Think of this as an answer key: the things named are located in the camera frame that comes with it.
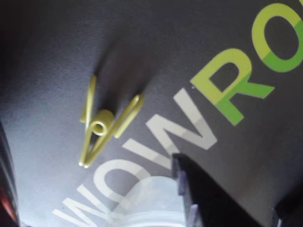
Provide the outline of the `purple padded gripper finger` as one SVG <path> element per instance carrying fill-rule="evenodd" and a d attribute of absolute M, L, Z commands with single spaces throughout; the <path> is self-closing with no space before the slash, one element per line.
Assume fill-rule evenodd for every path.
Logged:
<path fill-rule="evenodd" d="M 182 197 L 187 227 L 261 226 L 194 160 L 172 155 L 172 177 Z"/>

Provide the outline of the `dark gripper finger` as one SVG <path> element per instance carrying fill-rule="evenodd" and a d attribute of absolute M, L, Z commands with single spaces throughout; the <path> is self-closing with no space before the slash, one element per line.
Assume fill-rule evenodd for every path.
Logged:
<path fill-rule="evenodd" d="M 21 226 L 14 164 L 3 127 L 0 127 L 0 225 Z"/>

